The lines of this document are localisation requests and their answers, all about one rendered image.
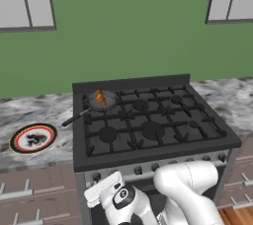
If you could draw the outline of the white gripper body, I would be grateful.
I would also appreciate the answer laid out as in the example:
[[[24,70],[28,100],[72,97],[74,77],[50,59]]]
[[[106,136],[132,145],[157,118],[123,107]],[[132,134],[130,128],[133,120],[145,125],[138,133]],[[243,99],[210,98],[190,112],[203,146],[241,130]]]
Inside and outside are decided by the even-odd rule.
[[[100,203],[100,195],[105,192],[108,195],[115,195],[120,187],[124,185],[123,176],[120,171],[115,171],[105,179],[84,191],[89,208]]]

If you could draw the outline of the black gas stove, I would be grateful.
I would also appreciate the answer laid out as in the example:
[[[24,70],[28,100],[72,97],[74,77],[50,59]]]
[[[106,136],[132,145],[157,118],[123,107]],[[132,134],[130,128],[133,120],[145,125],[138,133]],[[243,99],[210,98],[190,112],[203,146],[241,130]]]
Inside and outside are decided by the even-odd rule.
[[[222,99],[213,84],[192,85],[187,74],[76,83],[73,115],[86,109],[83,100],[98,89],[115,92],[119,101],[106,112],[88,112],[73,121],[73,166],[83,225],[110,225],[101,205],[89,208],[84,191],[120,171],[126,185],[143,191],[159,215],[167,197],[154,186],[151,165],[159,168],[187,158],[211,157],[217,184],[204,192],[217,208],[225,178],[241,141],[215,111]],[[222,163],[217,156],[226,154]],[[142,174],[134,168],[140,166]]]

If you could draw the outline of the black frying pan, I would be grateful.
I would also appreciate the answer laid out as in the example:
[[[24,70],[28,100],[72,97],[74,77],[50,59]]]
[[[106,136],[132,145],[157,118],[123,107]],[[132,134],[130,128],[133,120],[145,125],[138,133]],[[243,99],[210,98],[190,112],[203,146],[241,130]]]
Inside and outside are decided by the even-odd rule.
[[[111,91],[105,91],[103,92],[106,95],[106,104],[102,105],[98,101],[95,100],[95,96],[97,92],[92,93],[88,95],[84,100],[84,105],[86,106],[86,109],[83,110],[82,112],[76,113],[73,117],[69,118],[68,120],[64,121],[62,123],[62,126],[67,126],[79,117],[81,117],[83,114],[88,113],[88,112],[99,112],[99,113],[104,113],[108,110],[111,110],[116,106],[116,104],[119,101],[119,96],[115,92]]]

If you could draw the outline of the brown croissant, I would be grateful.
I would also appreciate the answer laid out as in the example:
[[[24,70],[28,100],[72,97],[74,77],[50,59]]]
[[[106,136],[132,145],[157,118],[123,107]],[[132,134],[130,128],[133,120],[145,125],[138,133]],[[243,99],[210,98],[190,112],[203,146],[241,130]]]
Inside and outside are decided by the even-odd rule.
[[[102,105],[106,104],[106,95],[105,95],[105,93],[103,92],[102,89],[97,90],[95,100],[98,101],[99,103],[101,103]]]

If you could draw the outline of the brown drawer front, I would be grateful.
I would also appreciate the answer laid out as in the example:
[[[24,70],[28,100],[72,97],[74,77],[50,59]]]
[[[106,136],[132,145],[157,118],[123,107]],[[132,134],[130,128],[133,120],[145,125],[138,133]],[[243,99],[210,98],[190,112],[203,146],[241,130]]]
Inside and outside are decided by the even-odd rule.
[[[253,199],[253,186],[246,187],[243,182],[228,184],[224,187],[222,191],[222,196],[217,205],[218,208],[232,208],[232,202],[230,200],[233,197],[237,202],[244,202],[246,199],[244,194]]]
[[[36,217],[38,209],[41,211],[43,221],[52,221],[78,214],[76,208],[71,209],[67,199],[23,200],[0,204],[0,225],[12,225],[16,213],[19,214],[20,222],[32,220]]]
[[[0,201],[0,203],[23,200],[41,201],[49,198],[78,202],[76,183],[71,165],[1,174],[0,186],[2,183],[6,184],[5,192],[23,190],[26,180],[30,180],[30,188],[34,190],[32,196]]]
[[[241,173],[244,173],[249,180],[253,180],[253,135],[242,139],[242,146],[225,185],[243,182]]]

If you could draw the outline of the round patterned plate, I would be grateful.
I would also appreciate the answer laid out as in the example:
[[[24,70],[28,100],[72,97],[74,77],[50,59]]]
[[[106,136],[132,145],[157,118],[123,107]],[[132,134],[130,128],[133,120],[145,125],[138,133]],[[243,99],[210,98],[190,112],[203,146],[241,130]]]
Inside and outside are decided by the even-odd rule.
[[[10,149],[19,154],[41,152],[53,144],[56,128],[48,123],[33,123],[17,130],[9,141]]]

